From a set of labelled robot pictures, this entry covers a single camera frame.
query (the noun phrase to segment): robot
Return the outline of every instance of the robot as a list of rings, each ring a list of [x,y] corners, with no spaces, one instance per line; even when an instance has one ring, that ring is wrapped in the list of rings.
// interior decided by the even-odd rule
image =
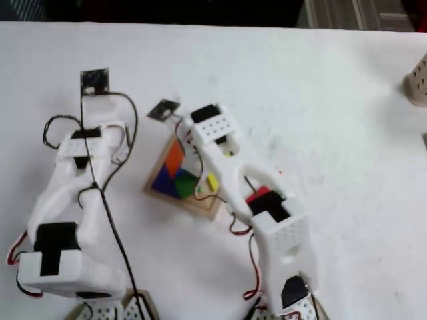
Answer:
[[[28,222],[34,250],[20,254],[17,283],[83,301],[117,301],[125,295],[127,275],[93,248],[99,244],[97,222],[104,215],[100,186],[127,160],[135,135],[130,141],[129,126],[119,120],[119,108],[105,94],[108,70],[86,71],[81,78],[81,101],[85,97],[87,103],[85,128],[81,123],[58,146],[52,178]],[[301,302],[309,301],[318,285],[308,216],[224,106],[208,105],[185,117],[175,114],[178,106],[159,104],[148,116],[173,124],[185,153],[183,167],[199,181],[213,173],[220,184],[216,197],[253,229],[262,282],[257,281],[247,298],[259,297],[260,305],[278,317],[300,314]],[[172,120],[174,115],[179,121]],[[240,190],[243,177],[269,191],[246,203]],[[81,218],[64,218],[64,211],[76,202]]]
[[[275,316],[298,311],[298,303],[310,298],[318,280],[308,216],[297,198],[224,106],[208,105],[191,112],[175,125],[175,133],[185,153],[182,167],[200,176],[200,181],[213,173],[220,184],[220,199],[254,231],[262,275],[254,293],[262,292]],[[240,181],[248,177],[269,191],[246,203]]]

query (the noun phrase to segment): white surface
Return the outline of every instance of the white surface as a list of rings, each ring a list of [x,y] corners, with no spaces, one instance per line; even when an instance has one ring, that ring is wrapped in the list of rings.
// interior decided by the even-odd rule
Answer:
[[[254,285],[231,217],[211,223],[141,193],[170,136],[142,119],[162,98],[188,109],[224,103],[284,172],[311,219],[318,298],[331,318],[423,319],[427,110],[399,88],[426,50],[427,35],[413,33],[2,23],[0,252],[51,176],[46,120],[78,114],[81,70],[110,67],[111,88],[135,100],[141,128],[107,196],[162,319],[238,319]],[[10,268],[0,287],[4,319],[60,319],[75,305],[23,297]]]

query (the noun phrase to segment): colorful puzzle piece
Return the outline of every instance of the colorful puzzle piece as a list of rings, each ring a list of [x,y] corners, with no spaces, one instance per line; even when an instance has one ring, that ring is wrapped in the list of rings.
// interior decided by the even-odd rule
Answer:
[[[159,174],[155,178],[151,188],[160,192],[170,195],[171,197],[181,199],[175,186],[175,181],[171,178],[166,165],[163,165]]]
[[[183,156],[181,146],[178,140],[175,140],[165,160],[165,165],[172,179],[176,178],[179,168],[181,168]]]
[[[194,193],[199,179],[186,170],[182,171],[179,171],[179,175],[175,178],[175,188],[179,197],[185,199]]]

